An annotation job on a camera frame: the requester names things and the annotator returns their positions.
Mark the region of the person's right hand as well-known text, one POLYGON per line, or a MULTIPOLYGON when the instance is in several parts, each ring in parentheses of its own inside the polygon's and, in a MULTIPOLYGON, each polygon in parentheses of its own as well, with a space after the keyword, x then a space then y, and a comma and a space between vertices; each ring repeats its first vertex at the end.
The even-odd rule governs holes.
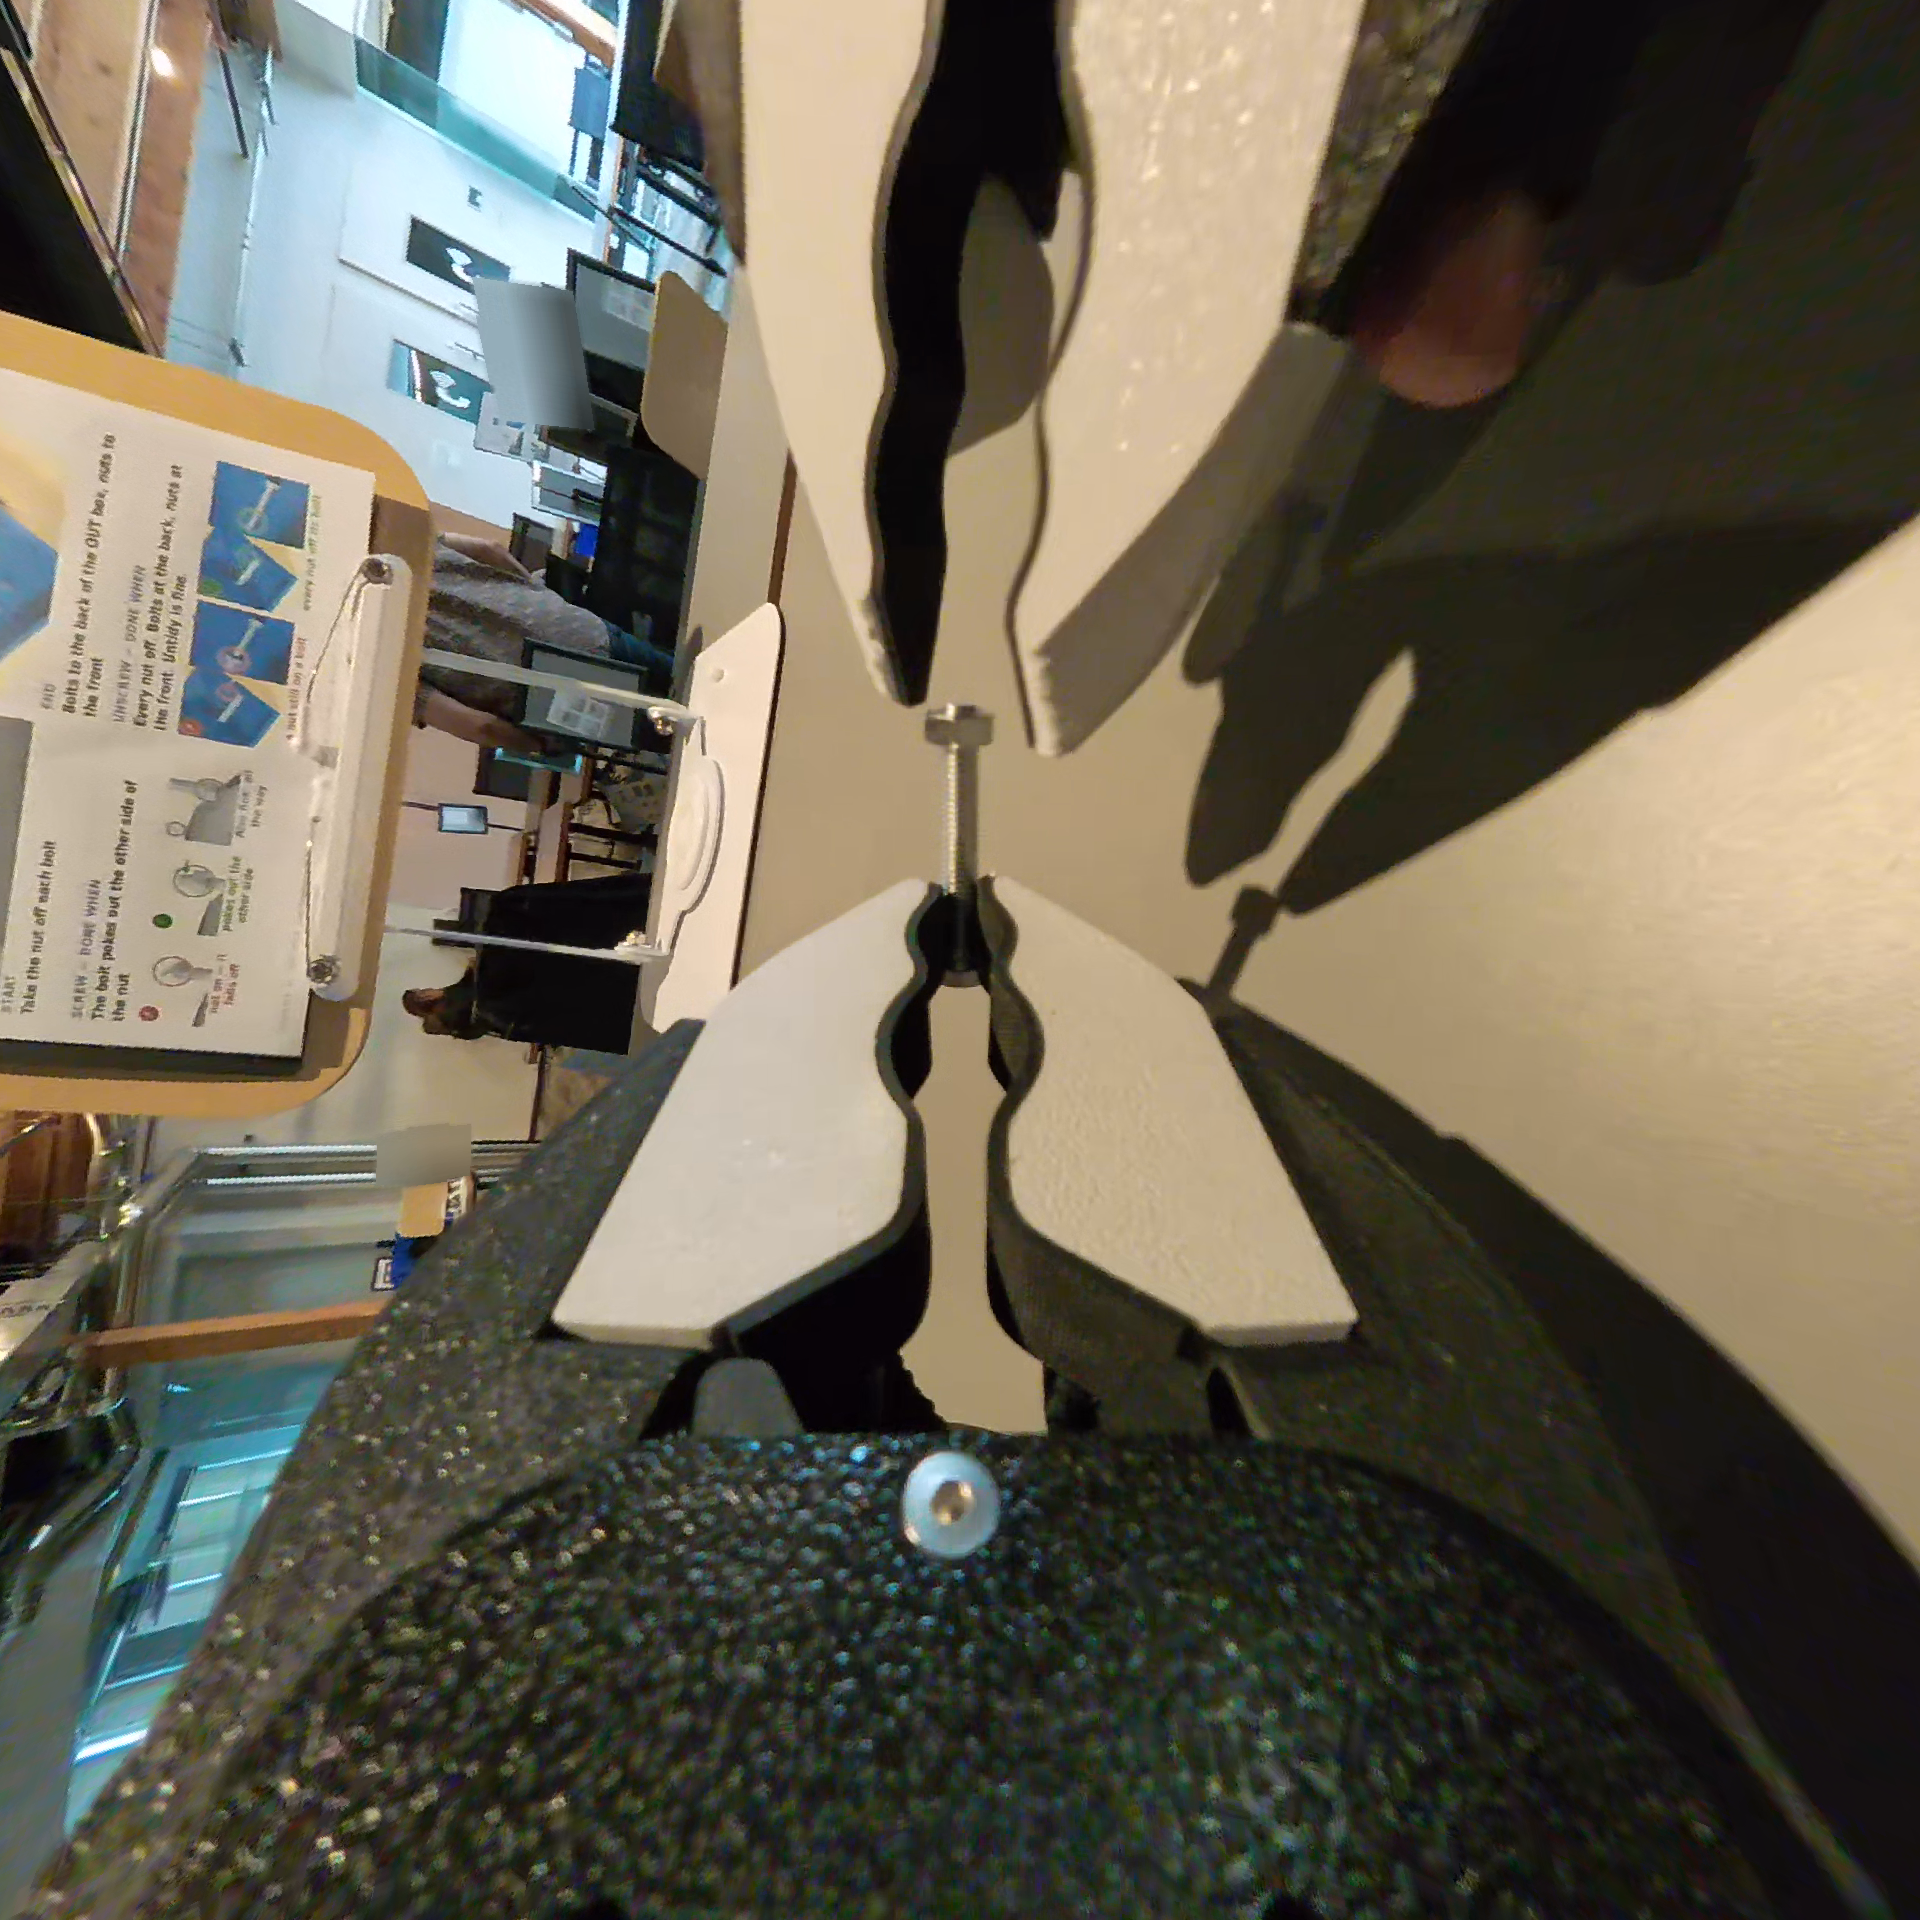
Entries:
POLYGON ((1379 387, 1424 410, 1466 410, 1524 370, 1546 296, 1546 217, 1518 189, 1460 199, 1368 278, 1349 341, 1379 387))

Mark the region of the metal bolt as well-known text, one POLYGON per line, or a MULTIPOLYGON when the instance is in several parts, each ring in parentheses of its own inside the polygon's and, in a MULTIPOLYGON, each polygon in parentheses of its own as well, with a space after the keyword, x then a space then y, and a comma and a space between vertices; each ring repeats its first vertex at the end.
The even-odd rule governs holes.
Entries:
POLYGON ((962 908, 978 876, 978 758, 995 735, 993 712, 949 703, 923 712, 923 738, 945 758, 945 893, 962 908))

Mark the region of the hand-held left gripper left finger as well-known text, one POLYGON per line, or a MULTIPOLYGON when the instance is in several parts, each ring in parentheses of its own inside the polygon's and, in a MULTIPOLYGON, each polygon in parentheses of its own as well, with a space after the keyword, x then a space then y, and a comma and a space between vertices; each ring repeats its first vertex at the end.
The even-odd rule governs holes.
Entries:
POLYGON ((714 1003, 555 1328, 713 1350, 888 1255, 923 1215, 936 885, 899 879, 714 1003))

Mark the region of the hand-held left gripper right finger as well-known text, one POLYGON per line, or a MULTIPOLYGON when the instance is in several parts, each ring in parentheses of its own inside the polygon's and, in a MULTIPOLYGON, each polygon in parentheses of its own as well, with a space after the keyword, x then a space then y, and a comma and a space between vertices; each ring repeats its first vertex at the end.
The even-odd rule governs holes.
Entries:
POLYGON ((1343 1341, 1354 1299, 1197 996, 1021 879, 982 885, 1036 1036, 1004 1172, 1025 1230, 1211 1341, 1343 1341))

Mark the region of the beige board on stand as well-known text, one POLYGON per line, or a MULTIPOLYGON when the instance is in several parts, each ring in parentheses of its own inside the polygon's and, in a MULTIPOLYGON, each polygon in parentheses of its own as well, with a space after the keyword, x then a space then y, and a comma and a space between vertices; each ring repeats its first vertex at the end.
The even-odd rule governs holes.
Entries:
POLYGON ((730 323, 682 273, 660 273, 640 429, 698 482, 710 475, 726 349, 730 323))

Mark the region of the black framed sign board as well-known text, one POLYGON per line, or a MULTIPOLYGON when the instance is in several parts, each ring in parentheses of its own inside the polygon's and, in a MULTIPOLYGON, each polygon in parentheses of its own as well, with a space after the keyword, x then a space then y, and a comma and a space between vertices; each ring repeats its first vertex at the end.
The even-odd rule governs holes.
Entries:
POLYGON ((574 304, 589 395, 637 413, 654 349, 654 280, 570 249, 566 289, 574 304))

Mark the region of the round clear disc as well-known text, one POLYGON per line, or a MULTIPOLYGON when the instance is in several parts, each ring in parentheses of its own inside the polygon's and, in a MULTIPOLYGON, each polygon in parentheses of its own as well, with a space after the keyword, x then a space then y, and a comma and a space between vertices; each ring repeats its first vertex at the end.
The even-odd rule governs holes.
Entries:
POLYGON ((673 770, 673 796, 657 845, 654 897, 660 936, 673 939, 682 922, 706 899, 726 843, 726 770, 714 758, 686 748, 673 770))

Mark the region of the clear acrylic stand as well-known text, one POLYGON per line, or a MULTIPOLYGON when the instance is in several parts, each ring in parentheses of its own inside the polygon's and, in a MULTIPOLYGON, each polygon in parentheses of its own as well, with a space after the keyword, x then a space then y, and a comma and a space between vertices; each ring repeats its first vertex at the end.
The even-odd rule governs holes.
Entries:
POLYGON ((698 734, 690 714, 660 719, 668 649, 570 607, 489 545, 438 545, 425 659, 405 674, 397 632, 410 599, 406 566, 365 558, 287 721, 290 746, 321 768, 304 866, 304 978, 324 998, 356 991, 397 707, 410 724, 527 752, 543 734, 619 746, 698 734))

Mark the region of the white base board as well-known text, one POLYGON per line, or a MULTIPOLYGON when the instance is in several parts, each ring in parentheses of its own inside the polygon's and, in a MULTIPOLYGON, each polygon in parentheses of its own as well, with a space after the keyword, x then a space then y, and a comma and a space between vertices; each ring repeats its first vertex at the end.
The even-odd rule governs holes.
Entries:
POLYGON ((686 748, 721 764, 730 812, 710 893, 682 922, 673 939, 660 936, 660 908, 652 885, 647 936, 652 944, 660 949, 660 958, 640 969, 637 1014, 654 1033, 679 1021, 710 1018, 713 1007, 736 985, 767 758, 773 744, 779 659, 783 620, 773 601, 755 607, 690 659, 686 699, 690 721, 682 728, 670 758, 668 812, 679 758, 686 748))

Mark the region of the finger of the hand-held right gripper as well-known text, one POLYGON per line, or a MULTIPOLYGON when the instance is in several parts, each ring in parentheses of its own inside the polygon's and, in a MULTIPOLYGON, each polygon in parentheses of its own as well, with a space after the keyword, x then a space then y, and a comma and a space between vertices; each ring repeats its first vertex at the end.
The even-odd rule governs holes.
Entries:
POLYGON ((1361 4, 1073 4, 1089 189, 1040 396, 1043 515, 1016 582, 1040 758, 1089 744, 1188 636, 1343 366, 1286 309, 1361 4))
POLYGON ((883 699, 927 706, 967 396, 949 4, 741 4, 746 270, 786 452, 883 699))

